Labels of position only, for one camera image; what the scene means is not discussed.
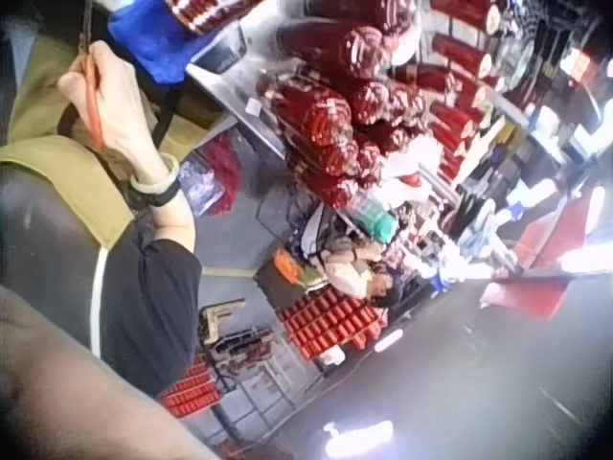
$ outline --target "plastic bag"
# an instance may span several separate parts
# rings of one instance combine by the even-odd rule
[[[224,194],[215,172],[195,152],[188,155],[179,169],[179,183],[195,218],[202,216]]]
[[[212,141],[196,149],[206,164],[215,173],[216,181],[221,184],[224,194],[209,209],[209,216],[219,216],[232,211],[240,188],[242,166],[232,147],[230,132],[222,132]]]
[[[216,35],[190,32],[161,0],[136,0],[120,9],[111,16],[108,31],[162,84],[183,81],[192,57]]]

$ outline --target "light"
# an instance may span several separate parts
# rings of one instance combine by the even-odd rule
[[[599,273],[613,270],[613,242],[593,244],[567,252],[559,259],[567,273]]]
[[[556,183],[552,179],[543,179],[530,189],[521,198],[521,204],[530,209],[549,198],[557,191]]]
[[[488,264],[467,264],[463,277],[466,280],[489,280],[494,274],[494,269]]]
[[[371,450],[387,443],[394,435],[394,425],[385,421],[368,428],[339,433],[333,425],[325,428],[332,439],[326,445],[326,454],[330,458],[351,458],[365,455]]]
[[[396,329],[392,333],[387,334],[381,340],[376,342],[376,344],[375,344],[375,351],[377,353],[381,353],[381,352],[387,350],[392,345],[394,345],[396,342],[398,342],[402,338],[403,334],[404,334],[404,332],[402,331],[402,329]]]
[[[598,219],[601,217],[602,208],[604,207],[605,195],[606,192],[603,186],[594,187],[590,197],[590,207],[587,211],[587,220],[585,221],[586,236],[591,234],[596,228]]]

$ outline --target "shop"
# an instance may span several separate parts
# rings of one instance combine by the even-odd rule
[[[160,396],[219,454],[264,452],[320,386],[394,346],[458,284],[489,280],[482,308],[548,320],[574,277],[613,269],[610,243],[599,248],[608,259],[581,252],[605,200],[598,159],[613,142],[611,103],[596,107],[600,124],[568,110],[580,97],[572,86],[613,98],[609,57],[586,63],[578,48],[593,33],[585,11],[98,3],[156,84],[185,78],[223,110],[179,173],[204,234],[206,305],[193,367]],[[171,24],[155,53],[128,32],[151,36],[152,18]],[[329,457],[393,432],[369,430],[327,425]],[[372,442],[352,451],[355,437]],[[266,458],[293,458],[278,444]]]

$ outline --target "bracelet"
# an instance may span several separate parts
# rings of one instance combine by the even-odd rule
[[[179,175],[179,162],[176,158],[174,158],[172,155],[168,155],[167,153],[160,152],[160,156],[162,157],[162,160],[166,166],[170,169],[169,176],[157,184],[141,184],[138,180],[136,180],[134,174],[131,174],[130,185],[134,190],[143,195],[161,195],[174,183]]]

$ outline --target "black shirt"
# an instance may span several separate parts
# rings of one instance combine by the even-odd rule
[[[101,358],[156,397],[192,364],[198,259],[171,240],[141,244],[131,225],[108,254],[102,284]]]

